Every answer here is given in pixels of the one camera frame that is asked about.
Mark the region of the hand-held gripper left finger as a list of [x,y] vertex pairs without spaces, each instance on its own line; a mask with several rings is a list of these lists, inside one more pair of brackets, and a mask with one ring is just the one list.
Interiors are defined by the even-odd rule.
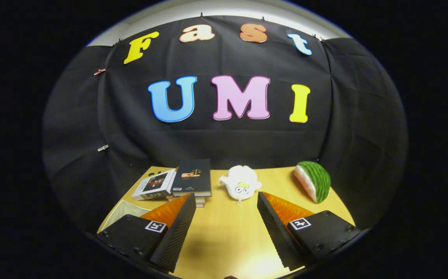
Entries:
[[185,194],[141,217],[125,214],[96,241],[134,265],[174,272],[195,210],[194,194]]

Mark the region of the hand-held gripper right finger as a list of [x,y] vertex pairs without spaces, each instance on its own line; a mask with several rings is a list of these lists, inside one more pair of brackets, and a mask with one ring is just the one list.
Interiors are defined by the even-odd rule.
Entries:
[[318,265],[348,248],[362,230],[328,210],[313,213],[266,192],[257,208],[284,267]]

